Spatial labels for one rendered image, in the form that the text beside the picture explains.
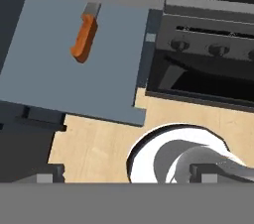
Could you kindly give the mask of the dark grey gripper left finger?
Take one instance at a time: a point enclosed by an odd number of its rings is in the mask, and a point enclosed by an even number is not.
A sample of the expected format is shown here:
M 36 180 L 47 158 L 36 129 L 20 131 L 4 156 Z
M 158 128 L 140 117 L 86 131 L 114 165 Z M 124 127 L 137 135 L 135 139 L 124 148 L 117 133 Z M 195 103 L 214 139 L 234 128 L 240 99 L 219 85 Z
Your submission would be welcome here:
M 64 182 L 64 165 L 45 165 L 34 168 L 16 179 L 19 183 Z

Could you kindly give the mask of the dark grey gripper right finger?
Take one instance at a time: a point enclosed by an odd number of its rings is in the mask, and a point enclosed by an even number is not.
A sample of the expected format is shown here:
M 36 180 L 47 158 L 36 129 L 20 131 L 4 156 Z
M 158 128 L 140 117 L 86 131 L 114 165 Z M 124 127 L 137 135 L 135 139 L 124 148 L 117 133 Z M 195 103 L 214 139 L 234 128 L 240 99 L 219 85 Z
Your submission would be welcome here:
M 225 172 L 215 164 L 191 164 L 190 182 L 195 183 L 222 183 L 222 182 L 245 182 L 246 179 Z

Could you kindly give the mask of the white and grey round object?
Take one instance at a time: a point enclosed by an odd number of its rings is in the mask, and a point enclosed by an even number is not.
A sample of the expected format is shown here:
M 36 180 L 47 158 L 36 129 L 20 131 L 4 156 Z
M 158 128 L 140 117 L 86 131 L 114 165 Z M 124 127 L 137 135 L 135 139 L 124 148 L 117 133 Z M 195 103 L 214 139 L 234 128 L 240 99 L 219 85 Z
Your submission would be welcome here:
M 132 147 L 127 161 L 131 183 L 190 183 L 191 165 L 228 174 L 230 181 L 254 182 L 250 168 L 231 153 L 225 141 L 209 129 L 192 124 L 166 124 L 145 133 Z

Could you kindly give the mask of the black glass oven door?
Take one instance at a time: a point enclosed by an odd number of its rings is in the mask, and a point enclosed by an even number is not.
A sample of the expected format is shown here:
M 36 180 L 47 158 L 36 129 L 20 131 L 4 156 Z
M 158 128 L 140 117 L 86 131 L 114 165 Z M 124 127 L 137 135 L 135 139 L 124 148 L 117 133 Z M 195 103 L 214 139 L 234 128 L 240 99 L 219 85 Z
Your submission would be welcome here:
M 155 51 L 146 86 L 149 96 L 254 113 L 254 82 L 192 71 Z

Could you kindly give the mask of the dark grey stove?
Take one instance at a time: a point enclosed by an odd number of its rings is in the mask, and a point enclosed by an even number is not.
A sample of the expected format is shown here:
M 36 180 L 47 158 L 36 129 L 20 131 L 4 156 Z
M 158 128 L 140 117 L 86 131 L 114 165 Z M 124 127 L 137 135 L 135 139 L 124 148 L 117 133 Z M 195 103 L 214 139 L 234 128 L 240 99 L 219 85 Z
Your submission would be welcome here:
M 177 52 L 171 40 L 190 47 Z M 183 68 L 221 78 L 254 82 L 254 0 L 164 0 L 163 8 L 150 10 L 146 51 L 164 52 Z M 228 54 L 213 56 L 210 45 L 230 47 Z

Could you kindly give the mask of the orange-handled knife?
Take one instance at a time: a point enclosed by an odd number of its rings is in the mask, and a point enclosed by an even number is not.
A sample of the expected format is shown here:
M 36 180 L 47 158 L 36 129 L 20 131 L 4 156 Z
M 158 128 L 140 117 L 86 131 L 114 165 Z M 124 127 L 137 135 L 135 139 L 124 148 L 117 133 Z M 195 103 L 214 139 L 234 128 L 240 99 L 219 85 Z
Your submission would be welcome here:
M 94 37 L 98 29 L 97 16 L 100 8 L 100 3 L 88 2 L 81 14 L 82 23 L 75 43 L 70 48 L 71 55 L 79 63 L 85 63 L 88 59 Z

